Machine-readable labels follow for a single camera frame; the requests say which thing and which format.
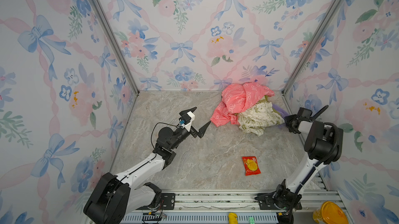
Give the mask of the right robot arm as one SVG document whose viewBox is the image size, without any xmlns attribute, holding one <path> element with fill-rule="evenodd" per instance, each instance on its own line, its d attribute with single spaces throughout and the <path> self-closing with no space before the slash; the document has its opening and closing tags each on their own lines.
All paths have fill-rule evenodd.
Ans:
<svg viewBox="0 0 399 224">
<path fill-rule="evenodd" d="M 294 208 L 302 197 L 304 187 L 316 173 L 341 157 L 343 129 L 333 123 L 317 120 L 327 109 L 326 105 L 313 114 L 311 110 L 301 107 L 297 114 L 284 118 L 291 133 L 307 137 L 304 143 L 304 157 L 299 166 L 273 194 L 274 205 L 278 209 Z"/>
</svg>

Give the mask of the purple cloth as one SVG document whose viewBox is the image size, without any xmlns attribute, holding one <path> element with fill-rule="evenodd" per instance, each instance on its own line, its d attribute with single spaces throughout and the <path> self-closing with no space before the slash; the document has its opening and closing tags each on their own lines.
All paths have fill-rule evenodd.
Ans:
<svg viewBox="0 0 399 224">
<path fill-rule="evenodd" d="M 295 116 L 295 115 L 290 115 L 287 111 L 285 111 L 283 108 L 281 108 L 280 106 L 276 105 L 275 103 L 272 104 L 272 107 L 274 110 L 277 111 L 278 114 L 281 115 L 281 117 L 284 119 L 286 116 Z"/>
</svg>

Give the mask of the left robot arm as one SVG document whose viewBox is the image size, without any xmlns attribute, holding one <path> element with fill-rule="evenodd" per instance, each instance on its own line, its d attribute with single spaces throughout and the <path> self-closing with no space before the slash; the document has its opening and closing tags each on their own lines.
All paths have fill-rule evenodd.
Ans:
<svg viewBox="0 0 399 224">
<path fill-rule="evenodd" d="M 91 193 L 83 213 L 96 224 L 119 224 L 135 210 L 172 209 L 170 194 L 163 194 L 148 178 L 167 168 L 176 156 L 175 149 L 189 136 L 202 138 L 209 123 L 196 130 L 192 123 L 196 108 L 180 112 L 177 125 L 165 124 L 159 130 L 153 151 L 130 169 L 116 175 L 104 174 Z"/>
</svg>

